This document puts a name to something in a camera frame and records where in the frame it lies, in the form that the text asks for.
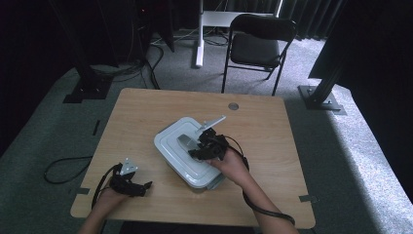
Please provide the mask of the person's left hand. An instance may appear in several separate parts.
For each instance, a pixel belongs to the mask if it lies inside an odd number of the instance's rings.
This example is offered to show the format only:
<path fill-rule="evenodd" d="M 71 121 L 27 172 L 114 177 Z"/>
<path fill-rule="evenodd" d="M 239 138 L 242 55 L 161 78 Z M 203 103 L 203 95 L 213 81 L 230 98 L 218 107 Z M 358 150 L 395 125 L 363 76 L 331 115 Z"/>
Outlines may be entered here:
<path fill-rule="evenodd" d="M 93 211 L 100 215 L 109 215 L 117 206 L 126 201 L 128 195 L 116 192 L 110 187 L 101 190 L 93 206 Z"/>

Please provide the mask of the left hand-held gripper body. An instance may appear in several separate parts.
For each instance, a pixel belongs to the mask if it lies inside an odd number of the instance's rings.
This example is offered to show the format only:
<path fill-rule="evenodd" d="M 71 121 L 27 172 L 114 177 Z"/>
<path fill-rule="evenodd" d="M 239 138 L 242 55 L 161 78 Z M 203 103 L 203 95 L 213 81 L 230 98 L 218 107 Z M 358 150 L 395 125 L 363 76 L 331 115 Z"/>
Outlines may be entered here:
<path fill-rule="evenodd" d="M 131 179 L 137 169 L 138 166 L 130 158 L 126 158 L 124 163 L 119 163 L 113 167 L 109 186 L 117 193 L 136 195 L 138 188 Z"/>

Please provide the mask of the person's right hand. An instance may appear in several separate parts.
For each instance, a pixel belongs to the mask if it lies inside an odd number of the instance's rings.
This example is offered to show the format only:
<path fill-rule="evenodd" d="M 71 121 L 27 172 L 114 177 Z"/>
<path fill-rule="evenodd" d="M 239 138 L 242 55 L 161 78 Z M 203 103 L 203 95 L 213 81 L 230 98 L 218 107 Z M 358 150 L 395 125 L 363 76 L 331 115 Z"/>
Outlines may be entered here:
<path fill-rule="evenodd" d="M 244 165 L 242 158 L 231 149 L 226 151 L 222 160 L 210 159 L 206 160 L 206 162 L 240 187 L 244 187 L 250 179 L 250 173 Z"/>

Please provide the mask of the white box lid grey handle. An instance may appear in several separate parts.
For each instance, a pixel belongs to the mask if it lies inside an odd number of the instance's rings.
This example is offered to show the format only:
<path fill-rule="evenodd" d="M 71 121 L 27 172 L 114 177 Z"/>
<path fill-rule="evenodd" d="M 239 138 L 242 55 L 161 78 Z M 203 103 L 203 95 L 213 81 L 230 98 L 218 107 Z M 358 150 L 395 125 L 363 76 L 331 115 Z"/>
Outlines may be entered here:
<path fill-rule="evenodd" d="M 188 150 L 198 149 L 197 130 L 202 124 L 191 117 L 183 117 L 156 134 L 154 143 L 174 171 L 191 187 L 201 180 L 220 175 L 204 160 L 192 158 Z"/>

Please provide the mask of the black metal stand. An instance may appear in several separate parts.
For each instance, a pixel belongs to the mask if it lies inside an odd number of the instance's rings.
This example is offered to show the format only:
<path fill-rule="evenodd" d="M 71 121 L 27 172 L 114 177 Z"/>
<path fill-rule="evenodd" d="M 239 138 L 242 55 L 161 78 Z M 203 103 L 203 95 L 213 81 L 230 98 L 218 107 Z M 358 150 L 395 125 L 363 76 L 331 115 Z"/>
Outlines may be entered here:
<path fill-rule="evenodd" d="M 94 72 L 77 37 L 69 17 L 60 0 L 48 0 L 64 32 L 68 43 L 68 54 L 79 74 L 79 81 L 64 103 L 81 103 L 85 99 L 106 99 L 113 77 L 105 77 Z"/>
<path fill-rule="evenodd" d="M 332 94 L 334 85 L 343 71 L 342 65 L 331 68 L 331 74 L 323 78 L 317 86 L 302 85 L 298 87 L 301 98 L 308 109 L 331 111 L 335 115 L 346 115 L 342 104 Z"/>

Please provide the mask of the dark curtain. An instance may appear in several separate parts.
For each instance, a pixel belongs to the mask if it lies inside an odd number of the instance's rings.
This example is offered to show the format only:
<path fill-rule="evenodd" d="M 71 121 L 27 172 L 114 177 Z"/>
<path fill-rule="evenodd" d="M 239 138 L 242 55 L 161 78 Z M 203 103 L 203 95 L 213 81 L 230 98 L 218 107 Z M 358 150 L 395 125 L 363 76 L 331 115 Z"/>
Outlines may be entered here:
<path fill-rule="evenodd" d="M 347 0 L 310 76 L 351 91 L 413 202 L 413 0 Z"/>

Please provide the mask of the person's dark clothing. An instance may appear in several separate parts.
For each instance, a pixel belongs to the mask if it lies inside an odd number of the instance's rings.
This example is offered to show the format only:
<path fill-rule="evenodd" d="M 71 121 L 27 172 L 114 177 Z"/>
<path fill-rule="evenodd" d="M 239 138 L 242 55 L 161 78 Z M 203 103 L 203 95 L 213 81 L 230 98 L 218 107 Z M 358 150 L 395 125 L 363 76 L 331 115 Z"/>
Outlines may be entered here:
<path fill-rule="evenodd" d="M 252 227 L 125 221 L 119 234 L 255 234 Z"/>

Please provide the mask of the black folding chair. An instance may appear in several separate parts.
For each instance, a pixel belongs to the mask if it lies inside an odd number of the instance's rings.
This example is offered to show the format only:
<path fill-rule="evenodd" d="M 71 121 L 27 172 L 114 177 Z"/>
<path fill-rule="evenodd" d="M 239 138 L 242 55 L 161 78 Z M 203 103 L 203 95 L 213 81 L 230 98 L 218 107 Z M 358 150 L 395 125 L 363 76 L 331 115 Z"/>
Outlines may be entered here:
<path fill-rule="evenodd" d="M 276 93 L 286 54 L 297 34 L 291 19 L 241 14 L 231 24 L 221 92 L 225 92 L 229 68 L 266 72 L 269 80 L 278 71 L 272 95 Z"/>

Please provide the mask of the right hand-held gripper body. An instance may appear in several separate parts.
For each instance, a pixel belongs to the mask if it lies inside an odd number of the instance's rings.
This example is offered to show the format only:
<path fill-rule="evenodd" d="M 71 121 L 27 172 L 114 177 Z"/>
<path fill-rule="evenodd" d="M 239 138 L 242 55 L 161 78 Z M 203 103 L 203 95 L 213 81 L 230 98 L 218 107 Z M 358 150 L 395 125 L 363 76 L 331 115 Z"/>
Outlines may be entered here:
<path fill-rule="evenodd" d="M 218 158 L 222 160 L 225 155 L 225 151 L 229 143 L 226 141 L 224 135 L 217 135 L 213 127 L 223 120 L 226 119 L 225 115 L 221 117 L 204 121 L 200 128 L 197 130 L 198 138 L 198 149 L 204 149 L 206 151 L 205 155 L 209 159 Z"/>

